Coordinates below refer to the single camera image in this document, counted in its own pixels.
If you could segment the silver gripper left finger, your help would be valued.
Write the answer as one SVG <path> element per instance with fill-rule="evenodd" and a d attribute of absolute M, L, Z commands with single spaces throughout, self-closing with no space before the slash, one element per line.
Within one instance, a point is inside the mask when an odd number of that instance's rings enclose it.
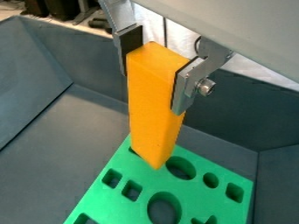
<path fill-rule="evenodd" d="M 143 41 L 143 26 L 136 22 L 130 0 L 98 0 L 106 13 L 118 49 L 120 71 L 127 76 L 127 54 L 139 48 Z"/>

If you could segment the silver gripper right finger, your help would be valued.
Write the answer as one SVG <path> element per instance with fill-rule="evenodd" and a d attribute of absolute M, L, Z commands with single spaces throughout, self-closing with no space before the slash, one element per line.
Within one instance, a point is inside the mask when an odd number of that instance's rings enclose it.
<path fill-rule="evenodd" d="M 216 83 L 210 75 L 230 61 L 235 53 L 208 38 L 198 41 L 196 57 L 176 71 L 171 110 L 179 116 L 192 105 L 196 94 L 208 96 Z"/>

